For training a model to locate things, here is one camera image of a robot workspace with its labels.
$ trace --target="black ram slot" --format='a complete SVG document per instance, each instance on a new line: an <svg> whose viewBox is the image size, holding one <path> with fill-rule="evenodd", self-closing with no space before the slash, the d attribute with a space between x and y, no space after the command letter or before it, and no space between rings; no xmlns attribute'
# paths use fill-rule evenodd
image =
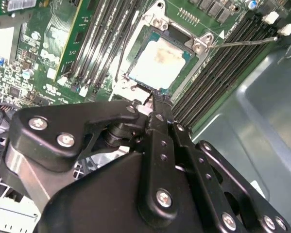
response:
<svg viewBox="0 0 291 233"><path fill-rule="evenodd" d="M248 18L244 18L238 27L232 32L232 34L226 39L225 43L239 41L241 39L241 35L247 30L248 25L250 25L252 21L250 21ZM214 68L216 65L220 63L220 60L223 59L223 57L228 53L228 51L231 49L231 47L222 48L219 49L215 56L211 59L211 61L207 64L206 68L202 70L202 73L199 75L199 77L202 77L206 75L208 72L211 72L210 68ZM185 102L188 101L190 97L194 95L196 92L196 88L202 85L202 81L200 78L196 80L196 82L191 86L189 90L185 93L185 97L182 96L179 101L177 101L176 105L173 108L174 114L177 114L181 112L181 109L185 107Z"/></svg>
<svg viewBox="0 0 291 233"><path fill-rule="evenodd" d="M225 93L226 87L232 85L232 83L234 83L237 80L238 76L241 74L239 73L238 70L240 69L244 71L245 70L244 67L247 67L246 64L250 65L248 61L254 60L256 55L258 55L256 51L260 52L260 49L259 48L258 49L246 48L245 50L242 51L243 53L246 53L246 54L250 53L250 55L247 56L246 59L242 59L241 56L237 56L237 59L234 60L234 62L238 63L239 65L237 67L233 67L231 65L229 66L230 68L224 73L225 75L221 76L220 80L217 81L213 89L206 92L207 95L204 98L202 98L202 101L200 101L196 105L196 109L198 109L198 111L186 117L185 124L188 124L188 125L194 124L194 122L196 121L196 116L198 115L201 116L201 112L206 106L212 106L211 100L220 98L220 96Z"/></svg>
<svg viewBox="0 0 291 233"><path fill-rule="evenodd" d="M248 25L251 25L251 23L252 23L251 21L248 21L247 24L244 25L244 27L241 27L242 31L238 33L238 35L237 35L238 37L235 38L234 35L231 35L230 37L233 36L233 38L235 38L237 41L247 39L247 34L245 34L245 32L248 29ZM226 48L221 48L217 51L215 56L212 58L211 62L207 65L207 67L198 76L198 79L192 85L189 92L186 92L186 94L185 94L186 98L183 98L182 100L180 100L180 102L178 102L179 108L173 109L174 111L176 111L175 117L178 120L180 120L180 118L183 117L182 115L185 114L185 112L183 112L183 109L185 109L185 107L187 107L187 105L185 103L188 103L188 101L190 103L193 103L192 99L194 97L196 97L195 94L197 92L199 93L200 89L206 88L209 85L209 82L211 82L212 77L215 77L215 75L213 75L213 73L215 73L216 69L218 69L218 68L224 66L226 63L228 63L229 62L228 55L230 54L230 52L234 53L235 50L237 50L237 49L238 49L238 47L226 47Z"/></svg>
<svg viewBox="0 0 291 233"><path fill-rule="evenodd" d="M260 40L275 34L257 16L247 15L225 43ZM173 108L177 121L193 127L227 88L237 81L243 71L258 57L266 45L237 46L218 49L195 82Z"/></svg>
<svg viewBox="0 0 291 233"><path fill-rule="evenodd" d="M258 55L261 51L263 51L266 48L266 45L261 46L260 48L256 49L255 55L251 57L250 60L248 60L248 63L250 64L252 61L254 61L255 56ZM244 72L245 69L240 69L239 75ZM190 122L188 122L188 125L194 126L201 118L211 109L211 107L220 99L220 97L230 89L230 87L237 81L237 77L235 76L234 79L232 79L229 83L224 84L224 88L221 88L218 93L210 100L204 107L201 109L199 114Z"/></svg>
<svg viewBox="0 0 291 233"><path fill-rule="evenodd" d="M246 35L243 40L252 40L254 39L262 39L261 36L255 36L256 31L251 32L250 34ZM239 46L239 47L231 47L232 49L227 54L222 62L214 69L213 74L209 77L205 78L207 83L201 86L202 89L198 91L198 95L193 98L191 104L186 107L186 111L183 113L183 116L179 116L178 120L190 118L191 114L194 114L195 107L201 101L206 100L207 95L211 95L214 92L216 84L221 82L220 80L222 77L230 74L232 70L237 69L242 61L244 60L242 56L238 56L238 54L242 53L247 55L251 50L252 47L248 46Z"/></svg>

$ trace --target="green circuit board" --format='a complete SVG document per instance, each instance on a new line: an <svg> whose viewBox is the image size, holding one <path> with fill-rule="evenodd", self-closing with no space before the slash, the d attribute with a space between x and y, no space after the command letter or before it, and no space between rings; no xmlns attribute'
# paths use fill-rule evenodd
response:
<svg viewBox="0 0 291 233"><path fill-rule="evenodd" d="M211 32L215 44L223 43L248 12L243 1L220 1L221 9L229 10L229 16L220 22L218 16L209 15L209 12L192 3L194 2L192 0L164 2L165 15L169 19L195 36ZM21 26L16 60L10 64L0 64L0 101L19 106L35 106L108 100L113 91L114 72L106 75L99 86L90 86L85 95L80 94L82 87L75 87L72 80L62 81L63 74L68 71L67 66L71 65L78 56L99 1L37 0L36 3L31 20ZM144 1L139 5L141 14L155 3L156 0ZM286 11L282 7L284 3L279 4L277 1L275 3L277 9ZM143 42L144 38L141 36L138 37L136 44L141 45ZM214 53L215 50L210 51L205 63ZM169 93L176 91L197 61L198 58L195 56L189 60L172 82ZM110 66L117 65L118 59L114 59ZM121 99L121 97L115 95L113 99Z"/></svg>
<svg viewBox="0 0 291 233"><path fill-rule="evenodd" d="M0 66L0 101L18 106L92 101L90 94L84 98L71 91L69 81L64 85L54 82L77 10L68 1L61 0L35 9L32 19L21 27L16 60ZM107 100L110 85L105 80L95 100Z"/></svg>
<svg viewBox="0 0 291 233"><path fill-rule="evenodd" d="M49 0L0 0L0 16L13 12L22 12L25 9L47 7Z"/></svg>

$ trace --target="silver screw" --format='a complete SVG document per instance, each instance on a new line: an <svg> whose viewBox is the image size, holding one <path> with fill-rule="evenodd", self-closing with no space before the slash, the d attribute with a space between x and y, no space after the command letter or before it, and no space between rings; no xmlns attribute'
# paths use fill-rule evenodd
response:
<svg viewBox="0 0 291 233"><path fill-rule="evenodd" d="M168 208L172 204L170 195L164 190L158 190L156 193L156 198L157 198L158 203L163 207Z"/></svg>
<svg viewBox="0 0 291 233"><path fill-rule="evenodd" d="M180 131L184 131L184 128L183 128L183 126L182 126L182 125L180 125L180 124L177 124L177 127L178 127L178 129L179 129Z"/></svg>
<svg viewBox="0 0 291 233"><path fill-rule="evenodd" d="M157 27L157 28L159 28L159 27L161 27L161 25L163 24L163 21L162 20L160 20L160 19L154 19L153 20L153 25L155 26L155 27Z"/></svg>
<svg viewBox="0 0 291 233"><path fill-rule="evenodd" d="M71 134L63 133L57 137L57 142L62 147L71 147L74 145L75 140Z"/></svg>
<svg viewBox="0 0 291 233"><path fill-rule="evenodd" d="M222 220L228 229L230 229L231 231L236 230L236 223L228 213L224 212L222 214Z"/></svg>
<svg viewBox="0 0 291 233"><path fill-rule="evenodd" d="M211 147L209 146L208 143L204 143L204 147L205 147L206 150L211 150Z"/></svg>
<svg viewBox="0 0 291 233"><path fill-rule="evenodd" d="M160 121L164 121L164 117L161 114L156 114L156 118Z"/></svg>
<svg viewBox="0 0 291 233"><path fill-rule="evenodd" d="M29 120L29 126L34 130L44 130L48 124L44 119L35 117Z"/></svg>
<svg viewBox="0 0 291 233"><path fill-rule="evenodd" d="M274 222L271 220L270 217L268 217L268 216L264 216L264 221L265 221L266 225L267 225L270 229L272 229L272 230L275 230L275 229L276 229L275 224L274 224Z"/></svg>
<svg viewBox="0 0 291 233"><path fill-rule="evenodd" d="M127 106L126 108L131 113L135 113L136 112L135 109L133 108L133 106Z"/></svg>
<svg viewBox="0 0 291 233"><path fill-rule="evenodd" d="M280 218L278 218L278 217L276 217L275 218L276 219L276 222L278 223L278 225L283 229L283 230L287 230L287 227L286 227L286 225L284 224L284 222L280 219Z"/></svg>

